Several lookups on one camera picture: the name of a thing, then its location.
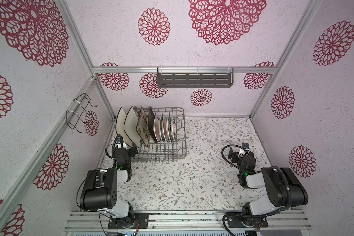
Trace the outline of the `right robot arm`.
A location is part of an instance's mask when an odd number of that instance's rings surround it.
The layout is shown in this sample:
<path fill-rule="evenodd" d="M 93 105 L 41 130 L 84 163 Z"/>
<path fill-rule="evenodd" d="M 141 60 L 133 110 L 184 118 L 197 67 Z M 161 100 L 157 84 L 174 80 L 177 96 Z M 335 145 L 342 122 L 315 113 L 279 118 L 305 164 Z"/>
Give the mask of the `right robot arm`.
<path fill-rule="evenodd" d="M 237 177 L 241 187 L 266 190 L 266 195 L 242 207 L 243 216 L 264 218 L 308 203 L 306 189 L 290 168 L 270 166 L 256 171 L 256 158 L 248 143 L 242 146 L 226 145 L 221 150 L 221 156 L 239 171 Z"/>

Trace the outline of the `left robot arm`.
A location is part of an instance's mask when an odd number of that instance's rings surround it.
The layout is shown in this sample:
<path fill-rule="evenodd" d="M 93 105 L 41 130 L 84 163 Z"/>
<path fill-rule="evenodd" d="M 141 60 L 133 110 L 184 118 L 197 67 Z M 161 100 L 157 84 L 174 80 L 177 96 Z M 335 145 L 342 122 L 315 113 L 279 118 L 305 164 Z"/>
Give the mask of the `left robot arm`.
<path fill-rule="evenodd" d="M 131 180 L 131 158 L 138 154 L 138 149 L 116 145 L 111 154 L 107 149 L 105 154 L 114 160 L 113 167 L 88 171 L 77 191 L 76 205 L 82 211 L 102 212 L 110 219 L 131 224 L 135 221 L 133 207 L 119 199 L 118 184 Z"/>

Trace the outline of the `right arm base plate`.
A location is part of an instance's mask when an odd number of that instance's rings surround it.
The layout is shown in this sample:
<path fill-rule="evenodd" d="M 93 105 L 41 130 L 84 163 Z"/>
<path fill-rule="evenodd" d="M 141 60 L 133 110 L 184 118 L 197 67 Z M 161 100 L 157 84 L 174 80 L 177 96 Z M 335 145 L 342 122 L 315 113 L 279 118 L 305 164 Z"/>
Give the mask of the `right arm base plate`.
<path fill-rule="evenodd" d="M 240 213 L 227 213 L 226 219 L 230 228 L 267 228 L 266 217 L 242 215 Z"/>

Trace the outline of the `round plate green rim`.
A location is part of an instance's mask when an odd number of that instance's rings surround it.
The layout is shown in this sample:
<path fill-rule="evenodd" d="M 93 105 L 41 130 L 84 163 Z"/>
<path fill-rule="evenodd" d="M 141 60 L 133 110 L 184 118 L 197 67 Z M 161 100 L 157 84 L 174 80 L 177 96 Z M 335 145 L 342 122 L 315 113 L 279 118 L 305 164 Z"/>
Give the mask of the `round plate green rim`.
<path fill-rule="evenodd" d="M 168 119 L 163 117 L 163 132 L 164 132 L 164 139 L 166 142 L 170 140 L 169 138 L 169 130 L 168 130 Z"/>

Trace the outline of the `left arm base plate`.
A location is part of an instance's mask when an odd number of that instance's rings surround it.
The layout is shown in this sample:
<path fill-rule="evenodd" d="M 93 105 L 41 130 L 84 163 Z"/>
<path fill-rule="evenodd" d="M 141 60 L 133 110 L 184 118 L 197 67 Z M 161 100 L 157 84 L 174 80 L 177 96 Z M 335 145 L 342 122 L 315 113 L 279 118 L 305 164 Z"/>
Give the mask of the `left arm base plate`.
<path fill-rule="evenodd" d="M 131 213 L 123 218 L 111 217 L 108 223 L 108 229 L 147 229 L 149 222 L 149 213 Z"/>

